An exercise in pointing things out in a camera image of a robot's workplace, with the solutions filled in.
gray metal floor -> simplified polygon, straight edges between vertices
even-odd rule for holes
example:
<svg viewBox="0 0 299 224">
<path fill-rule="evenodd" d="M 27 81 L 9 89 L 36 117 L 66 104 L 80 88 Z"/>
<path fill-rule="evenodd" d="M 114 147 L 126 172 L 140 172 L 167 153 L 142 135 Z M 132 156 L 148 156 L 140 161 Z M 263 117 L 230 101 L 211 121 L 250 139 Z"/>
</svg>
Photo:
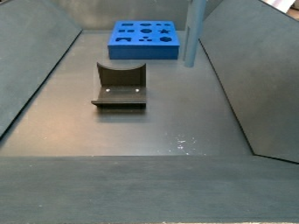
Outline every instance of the gray metal floor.
<svg viewBox="0 0 299 224">
<path fill-rule="evenodd" d="M 110 32 L 86 31 L 7 133 L 0 156 L 250 156 L 202 47 L 179 60 L 110 60 Z M 146 111 L 99 111 L 96 62 L 147 63 Z"/>
</svg>

